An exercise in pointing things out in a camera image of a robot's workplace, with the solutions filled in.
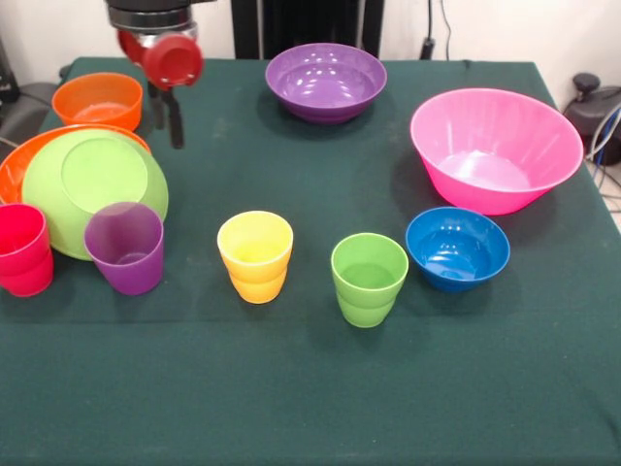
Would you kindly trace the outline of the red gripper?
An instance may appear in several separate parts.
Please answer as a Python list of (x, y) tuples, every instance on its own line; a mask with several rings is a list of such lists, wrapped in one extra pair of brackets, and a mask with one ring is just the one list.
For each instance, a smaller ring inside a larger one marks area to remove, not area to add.
[(163, 129), (164, 103), (168, 107), (171, 145), (180, 150), (184, 147), (184, 135), (180, 104), (174, 86), (193, 85), (203, 70), (203, 57), (196, 39), (183, 32), (163, 34), (134, 34), (117, 31), (117, 40), (128, 59), (141, 68), (149, 83), (147, 96), (153, 125)]

